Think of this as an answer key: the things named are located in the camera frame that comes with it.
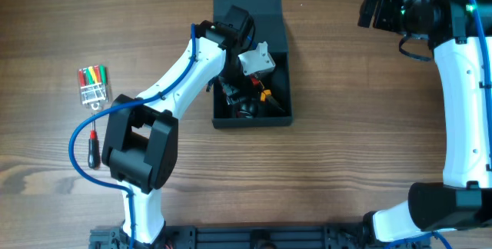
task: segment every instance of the black box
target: black box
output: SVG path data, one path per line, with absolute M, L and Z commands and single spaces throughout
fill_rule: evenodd
M 276 67 L 262 79 L 282 108 L 285 116 L 269 118 L 231 118 L 221 85 L 214 83 L 214 128 L 244 128 L 288 126 L 292 124 L 291 81 L 289 78 L 289 48 L 282 15 L 282 0 L 214 0 L 214 22 L 222 20 L 229 8 L 236 5 L 247 10 L 256 26 L 255 42 L 267 42 L 268 52 Z

